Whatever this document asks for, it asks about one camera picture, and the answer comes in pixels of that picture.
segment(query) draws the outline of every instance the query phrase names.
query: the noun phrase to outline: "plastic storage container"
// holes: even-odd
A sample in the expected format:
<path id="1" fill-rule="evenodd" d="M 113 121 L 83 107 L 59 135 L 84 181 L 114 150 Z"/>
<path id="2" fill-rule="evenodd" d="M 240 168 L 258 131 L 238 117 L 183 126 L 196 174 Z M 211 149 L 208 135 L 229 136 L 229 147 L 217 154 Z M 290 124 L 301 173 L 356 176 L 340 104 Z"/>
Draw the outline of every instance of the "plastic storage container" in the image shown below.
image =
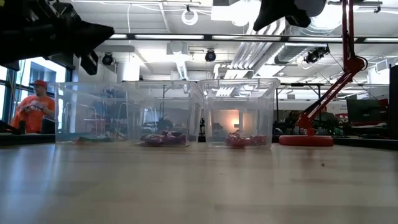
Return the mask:
<path id="1" fill-rule="evenodd" d="M 127 140 L 126 92 L 116 83 L 55 83 L 57 143 Z"/>
<path id="2" fill-rule="evenodd" d="M 194 82 L 124 82 L 129 140 L 141 146 L 184 147 L 197 141 L 203 95 Z"/>
<path id="3" fill-rule="evenodd" d="M 278 79 L 203 80 L 208 146 L 269 149 Z"/>

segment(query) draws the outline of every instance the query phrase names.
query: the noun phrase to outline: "red cap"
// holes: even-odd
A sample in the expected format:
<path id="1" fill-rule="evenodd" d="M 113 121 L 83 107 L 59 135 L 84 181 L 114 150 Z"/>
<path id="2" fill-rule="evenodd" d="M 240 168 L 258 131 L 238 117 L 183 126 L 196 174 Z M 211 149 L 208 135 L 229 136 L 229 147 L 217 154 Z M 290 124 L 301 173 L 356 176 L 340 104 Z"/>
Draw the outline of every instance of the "red cap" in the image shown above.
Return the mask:
<path id="1" fill-rule="evenodd" d="M 35 82 L 31 83 L 30 85 L 39 85 L 42 86 L 44 88 L 47 88 L 47 83 L 43 80 L 36 80 Z"/>

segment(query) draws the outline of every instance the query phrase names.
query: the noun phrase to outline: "red lamp base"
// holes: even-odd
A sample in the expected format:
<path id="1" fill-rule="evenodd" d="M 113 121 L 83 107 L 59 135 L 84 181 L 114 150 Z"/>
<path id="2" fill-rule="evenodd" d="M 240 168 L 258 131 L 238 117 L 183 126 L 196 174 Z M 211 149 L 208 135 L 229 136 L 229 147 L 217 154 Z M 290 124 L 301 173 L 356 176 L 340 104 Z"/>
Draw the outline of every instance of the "red lamp base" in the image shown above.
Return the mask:
<path id="1" fill-rule="evenodd" d="M 280 136 L 279 144 L 284 146 L 333 146 L 331 136 Z"/>

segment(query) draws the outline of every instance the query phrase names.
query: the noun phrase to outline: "wooden table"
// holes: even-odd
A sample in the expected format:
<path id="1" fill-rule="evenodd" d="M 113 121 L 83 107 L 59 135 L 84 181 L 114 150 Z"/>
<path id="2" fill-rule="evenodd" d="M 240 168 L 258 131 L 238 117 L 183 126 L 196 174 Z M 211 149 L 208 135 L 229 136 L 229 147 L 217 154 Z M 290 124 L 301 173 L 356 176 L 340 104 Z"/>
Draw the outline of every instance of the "wooden table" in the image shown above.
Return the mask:
<path id="1" fill-rule="evenodd" d="M 398 223 L 398 153 L 2 148 L 0 223 Z"/>

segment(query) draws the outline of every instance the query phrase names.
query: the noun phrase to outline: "orange shirt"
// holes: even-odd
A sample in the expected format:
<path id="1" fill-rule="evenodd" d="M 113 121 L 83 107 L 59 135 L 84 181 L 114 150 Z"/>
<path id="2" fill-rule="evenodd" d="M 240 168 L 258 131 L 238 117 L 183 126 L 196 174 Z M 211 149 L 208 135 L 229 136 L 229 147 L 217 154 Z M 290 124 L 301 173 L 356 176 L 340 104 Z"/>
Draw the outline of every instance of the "orange shirt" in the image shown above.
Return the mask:
<path id="1" fill-rule="evenodd" d="M 14 119 L 11 121 L 11 126 L 18 128 L 20 121 L 25 121 L 26 133 L 39 133 L 42 130 L 42 120 L 46 115 L 40 108 L 35 105 L 40 103 L 45 105 L 49 110 L 55 109 L 55 103 L 53 99 L 48 96 L 38 97 L 35 95 L 28 96 L 17 107 L 17 113 Z M 29 106 L 30 111 L 26 113 L 23 108 Z"/>

